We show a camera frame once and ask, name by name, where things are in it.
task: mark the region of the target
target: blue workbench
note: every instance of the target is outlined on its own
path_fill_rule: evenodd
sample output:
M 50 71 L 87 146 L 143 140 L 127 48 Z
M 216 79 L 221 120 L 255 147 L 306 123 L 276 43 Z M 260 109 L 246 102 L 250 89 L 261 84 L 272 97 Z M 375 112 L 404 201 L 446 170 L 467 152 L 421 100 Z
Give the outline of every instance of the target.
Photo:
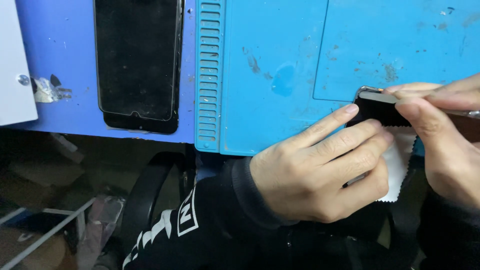
M 88 0 L 17 0 L 30 75 L 56 75 L 72 98 L 37 103 L 38 120 L 14 128 L 66 134 L 142 138 L 193 143 L 195 12 L 186 13 L 180 75 L 179 127 L 171 135 L 137 133 L 107 127 L 98 108 L 94 5 Z M 195 0 L 185 1 L 185 10 Z

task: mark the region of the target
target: metal spudger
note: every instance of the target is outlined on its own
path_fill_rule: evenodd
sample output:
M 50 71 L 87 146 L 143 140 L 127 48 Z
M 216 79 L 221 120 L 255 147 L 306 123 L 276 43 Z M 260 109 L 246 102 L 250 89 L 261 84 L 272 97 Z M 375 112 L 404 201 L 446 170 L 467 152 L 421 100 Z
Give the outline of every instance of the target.
M 396 103 L 398 101 L 398 99 L 395 98 L 394 96 L 385 95 L 385 94 L 382 94 L 382 92 L 383 92 L 383 89 L 381 88 L 375 88 L 371 86 L 362 86 L 360 88 L 359 97 L 370 99 L 370 100 L 376 100 L 380 102 L 386 102 L 386 103 Z M 447 114 L 460 115 L 460 116 L 480 119 L 480 110 L 446 110 L 446 109 L 441 109 L 441 110 Z

